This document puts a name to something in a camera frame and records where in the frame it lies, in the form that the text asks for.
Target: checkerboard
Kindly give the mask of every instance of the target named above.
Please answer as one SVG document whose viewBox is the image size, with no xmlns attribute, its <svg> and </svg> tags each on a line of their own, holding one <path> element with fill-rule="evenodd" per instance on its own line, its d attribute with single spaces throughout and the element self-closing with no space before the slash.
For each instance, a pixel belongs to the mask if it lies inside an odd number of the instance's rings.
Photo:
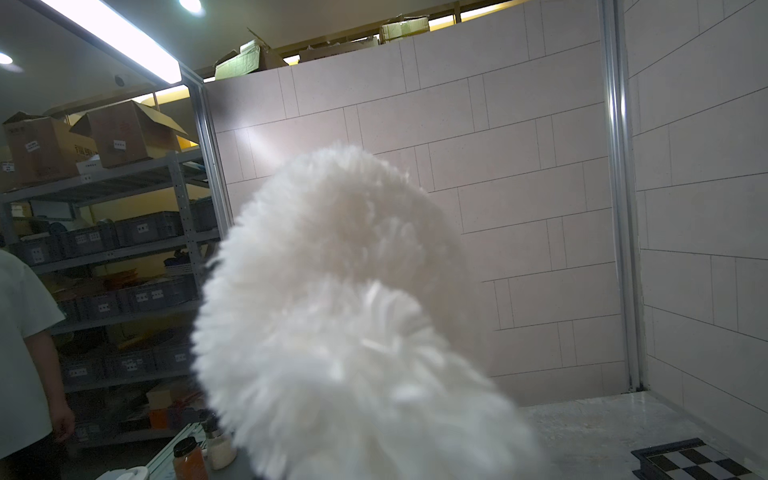
<svg viewBox="0 0 768 480">
<path fill-rule="evenodd" d="M 763 480 L 700 439 L 635 450 L 641 480 Z"/>
</svg>

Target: white fluffy object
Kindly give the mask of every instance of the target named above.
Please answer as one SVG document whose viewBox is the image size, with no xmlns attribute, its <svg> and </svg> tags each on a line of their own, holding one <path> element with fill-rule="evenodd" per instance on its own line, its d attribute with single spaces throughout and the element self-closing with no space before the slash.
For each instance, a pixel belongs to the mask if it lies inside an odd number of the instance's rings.
<svg viewBox="0 0 768 480">
<path fill-rule="evenodd" d="M 355 147 L 300 157 L 222 242 L 193 334 L 208 402 L 272 480 L 537 478 L 478 368 L 482 322 L 442 212 Z"/>
</svg>

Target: white brick wall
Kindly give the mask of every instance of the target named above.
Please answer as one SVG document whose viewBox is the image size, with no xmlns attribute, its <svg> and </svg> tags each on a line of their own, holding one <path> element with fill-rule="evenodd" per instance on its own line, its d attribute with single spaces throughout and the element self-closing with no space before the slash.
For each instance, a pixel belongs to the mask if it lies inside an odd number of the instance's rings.
<svg viewBox="0 0 768 480">
<path fill-rule="evenodd" d="M 506 392 L 626 392 L 598 38 L 594 0 L 531 0 L 207 84 L 233 212 L 286 159 L 362 145 L 462 235 Z"/>
<path fill-rule="evenodd" d="M 625 8 L 650 388 L 768 458 L 768 2 Z"/>
</svg>

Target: bottle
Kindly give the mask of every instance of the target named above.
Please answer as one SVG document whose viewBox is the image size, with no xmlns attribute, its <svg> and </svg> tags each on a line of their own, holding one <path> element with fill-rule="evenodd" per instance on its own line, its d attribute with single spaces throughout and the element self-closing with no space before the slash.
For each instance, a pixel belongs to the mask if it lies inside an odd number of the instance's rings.
<svg viewBox="0 0 768 480">
<path fill-rule="evenodd" d="M 237 456 L 232 446 L 232 438 L 219 429 L 219 421 L 211 413 L 203 421 L 203 430 L 208 444 L 208 462 L 213 470 L 221 470 Z"/>
<path fill-rule="evenodd" d="M 208 480 L 203 451 L 194 437 L 186 437 L 174 445 L 176 480 Z"/>
</svg>

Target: person's hand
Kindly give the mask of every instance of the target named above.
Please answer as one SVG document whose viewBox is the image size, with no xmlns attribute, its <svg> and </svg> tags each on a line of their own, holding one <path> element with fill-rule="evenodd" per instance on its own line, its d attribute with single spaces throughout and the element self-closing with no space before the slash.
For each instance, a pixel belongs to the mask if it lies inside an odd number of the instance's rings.
<svg viewBox="0 0 768 480">
<path fill-rule="evenodd" d="M 53 436 L 56 442 L 63 442 L 74 433 L 74 413 L 66 401 L 48 407 L 51 413 Z"/>
</svg>

